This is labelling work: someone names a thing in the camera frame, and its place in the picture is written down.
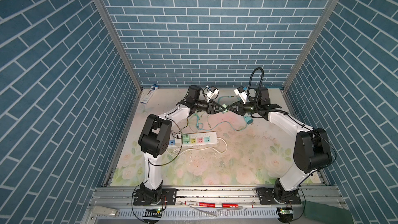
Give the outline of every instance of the metal rail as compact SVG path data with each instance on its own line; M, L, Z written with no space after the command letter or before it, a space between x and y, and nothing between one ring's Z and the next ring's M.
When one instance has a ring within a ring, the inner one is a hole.
M98 13L101 16L101 19L103 23L105 24L105 27L107 28L109 35L112 38L112 41L119 52L119 55L126 66L127 72L129 73L132 82L134 85L137 87L138 92L142 92L142 87L140 84L140 81L138 80L137 76L135 75L135 72L132 68L131 62L129 57L127 56L126 50L124 49L122 42L119 38L119 35L117 34L117 31L115 29L115 26L112 23L111 17L109 16L109 13L105 7L105 4L103 3L102 0L93 0L95 6L97 7Z
M314 46L316 39L318 38L319 34L321 33L323 27L325 26L326 22L328 21L330 15L332 14L334 8L336 7L339 0L328 0L325 9L323 10L321 16L319 17L318 21L315 24L314 30L311 32L310 36L306 44L301 50L300 55L297 58L296 63L292 67L290 74L288 75L286 81L283 83L283 90L286 91L293 79L295 78L296 74L300 70L301 65L304 63L305 59L307 58L308 54L310 53L312 47Z

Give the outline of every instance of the brick wall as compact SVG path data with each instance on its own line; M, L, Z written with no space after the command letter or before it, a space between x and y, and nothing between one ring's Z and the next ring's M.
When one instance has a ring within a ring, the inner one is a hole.
M104 0L143 86L281 87L327 0Z
M340 0L288 94L357 223L398 223L398 0Z
M137 94L92 0L0 0L0 223L75 223Z

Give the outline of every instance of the floral tablecloth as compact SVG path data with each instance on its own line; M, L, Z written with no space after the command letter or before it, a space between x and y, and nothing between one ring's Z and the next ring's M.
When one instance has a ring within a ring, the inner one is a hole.
M138 137L147 116L151 113L162 114L170 109L184 97L186 89L158 89L147 105L139 103L135 113L132 127L130 128L117 169L113 175L111 186L135 186L144 180L144 156L138 145ZM234 95L232 89L223 89L223 95ZM270 89L271 103L277 103L286 109L285 102L281 102L278 89ZM272 102L272 95L276 95L279 102ZM232 103L236 98L222 98L220 103ZM217 153L212 149L204 151L187 151L181 154L174 162L162 166L163 185L252 185L274 183L289 169L292 160L294 140L276 125L264 120L254 119L246 126L242 116L232 112L219 113L208 117L206 113L199 112L199 128L211 129L217 132L217 137L223 138L228 149L225 153ZM183 133L206 132L197 130L197 117L189 118L189 126ZM184 127L187 120L178 125ZM213 146L219 151L225 150L224 142ZM178 149L169 149L171 154L176 154ZM165 153L162 163L173 159L174 156ZM305 183L320 183L318 175L307 179Z

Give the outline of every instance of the white box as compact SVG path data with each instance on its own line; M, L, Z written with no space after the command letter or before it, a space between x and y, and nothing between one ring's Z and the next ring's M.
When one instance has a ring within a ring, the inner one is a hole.
M147 95L140 101L142 104L147 104L149 99L152 97L152 95L155 93L155 91L159 88L159 85L153 84L147 93Z

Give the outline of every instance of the teal cable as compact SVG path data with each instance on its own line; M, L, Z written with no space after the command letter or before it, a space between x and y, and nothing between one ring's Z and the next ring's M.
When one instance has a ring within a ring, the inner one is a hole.
M220 122L220 123L216 124L216 126L213 127L213 128L211 128L211 129L203 129L203 123L199 123L199 116L198 116L196 113L195 113L195 115L196 115L196 128L197 128L198 130L211 131L211 130L213 130L214 128L216 128L216 127L217 127L219 124L221 124L221 123L228 123L234 131L240 132L240 131L243 131L244 129L246 129L246 127L248 126L247 122L245 121L245 122L246 122L246 126L245 126L243 129L237 130L237 129L235 129L235 128L232 126L232 124L231 124L230 122L228 122L228 121L223 121L223 122Z
M220 104L220 100L222 99L222 98L232 98L232 97L237 97L237 96L235 96L235 95L233 95L233 96L221 96L220 98L218 98L218 101L217 101L217 103L218 104Z

